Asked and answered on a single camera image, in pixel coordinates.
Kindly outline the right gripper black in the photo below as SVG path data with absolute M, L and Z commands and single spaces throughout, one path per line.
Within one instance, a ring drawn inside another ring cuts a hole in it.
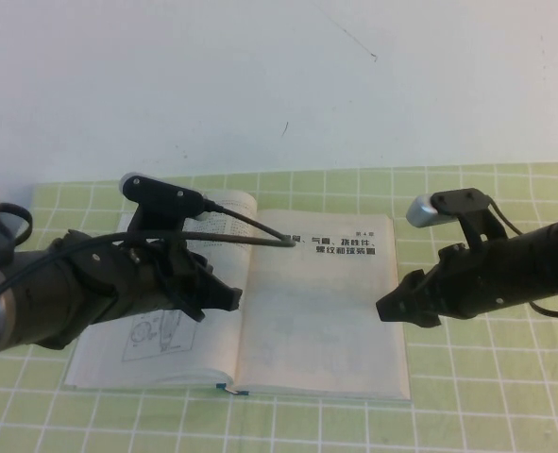
M 439 315 L 476 317 L 532 300 L 532 240 L 521 235 L 482 243 L 457 243 L 438 252 L 428 273 L 407 274 L 376 303 L 382 322 L 440 327 Z

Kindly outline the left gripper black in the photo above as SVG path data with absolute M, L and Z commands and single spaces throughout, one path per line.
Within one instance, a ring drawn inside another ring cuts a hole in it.
M 77 256 L 86 287 L 79 317 L 91 324 L 154 310 L 180 310 L 196 322 L 203 310 L 236 311 L 243 291 L 229 287 L 206 259 L 190 251 L 185 233 L 121 233 L 81 242 Z

